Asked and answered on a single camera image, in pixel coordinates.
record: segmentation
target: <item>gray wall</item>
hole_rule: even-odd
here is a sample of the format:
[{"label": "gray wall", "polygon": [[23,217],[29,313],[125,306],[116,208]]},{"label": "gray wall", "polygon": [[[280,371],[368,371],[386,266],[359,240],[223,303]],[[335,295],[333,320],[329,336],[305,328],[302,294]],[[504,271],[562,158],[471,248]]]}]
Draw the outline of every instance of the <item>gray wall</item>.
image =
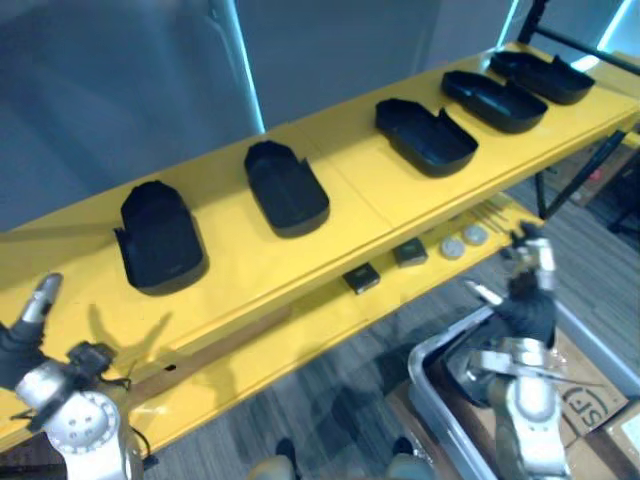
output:
[{"label": "gray wall", "polygon": [[0,10],[2,229],[253,132],[206,1],[22,1]]},{"label": "gray wall", "polygon": [[240,20],[274,126],[496,45],[508,0],[245,0]]}]

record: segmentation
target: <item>small black box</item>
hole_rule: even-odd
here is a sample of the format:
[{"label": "small black box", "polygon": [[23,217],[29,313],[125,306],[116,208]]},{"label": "small black box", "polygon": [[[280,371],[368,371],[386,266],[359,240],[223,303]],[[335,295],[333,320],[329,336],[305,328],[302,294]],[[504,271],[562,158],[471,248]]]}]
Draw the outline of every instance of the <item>small black box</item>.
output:
[{"label": "small black box", "polygon": [[419,238],[412,238],[408,242],[398,245],[393,249],[393,256],[399,267],[411,267],[421,265],[429,257],[424,245]]},{"label": "small black box", "polygon": [[365,263],[345,273],[342,278],[356,292],[356,295],[360,295],[380,283],[380,275],[370,263]]}]

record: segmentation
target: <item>person's leg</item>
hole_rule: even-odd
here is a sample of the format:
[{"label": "person's leg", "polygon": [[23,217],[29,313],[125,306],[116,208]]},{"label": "person's leg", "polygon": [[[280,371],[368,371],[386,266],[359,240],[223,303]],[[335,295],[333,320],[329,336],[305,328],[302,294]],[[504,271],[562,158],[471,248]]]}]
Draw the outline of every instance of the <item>person's leg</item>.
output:
[{"label": "person's leg", "polygon": [[435,480],[433,467],[413,454],[413,446],[406,438],[399,438],[393,446],[393,460],[387,468],[387,478],[394,480]]},{"label": "person's leg", "polygon": [[296,473],[291,461],[276,455],[260,462],[247,477],[247,480],[295,480]]}]

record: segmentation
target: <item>gray carpet floor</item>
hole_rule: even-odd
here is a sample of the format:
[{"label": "gray carpet floor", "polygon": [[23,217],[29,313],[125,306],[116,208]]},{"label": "gray carpet floor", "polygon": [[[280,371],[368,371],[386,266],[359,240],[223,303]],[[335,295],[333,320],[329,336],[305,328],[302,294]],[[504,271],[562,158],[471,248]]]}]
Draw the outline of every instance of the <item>gray carpet floor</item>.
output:
[{"label": "gray carpet floor", "polygon": [[[509,193],[535,207],[532,183]],[[559,299],[640,370],[640,256],[589,211],[567,203],[548,223]],[[469,273],[504,289],[494,256]],[[379,476],[403,433],[385,395],[407,379],[411,348],[477,308],[453,280],[403,306],[264,392],[158,452],[149,480],[243,479],[290,437],[305,479]]]}]

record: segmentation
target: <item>gray container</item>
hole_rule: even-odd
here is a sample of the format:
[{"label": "gray container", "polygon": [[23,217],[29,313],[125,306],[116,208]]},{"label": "gray container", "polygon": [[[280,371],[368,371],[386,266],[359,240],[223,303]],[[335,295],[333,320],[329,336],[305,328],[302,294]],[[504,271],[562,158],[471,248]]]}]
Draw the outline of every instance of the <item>gray container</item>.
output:
[{"label": "gray container", "polygon": [[[640,377],[625,365],[620,357],[598,339],[589,328],[562,303],[558,306],[558,327],[627,397],[640,396]],[[489,307],[476,310],[439,335],[417,345],[409,355],[409,375],[412,385],[409,398],[422,421],[451,458],[458,472],[467,480],[496,480],[496,476],[464,431],[458,420],[442,401],[424,373],[423,364],[461,333],[474,328],[493,314]]]}]

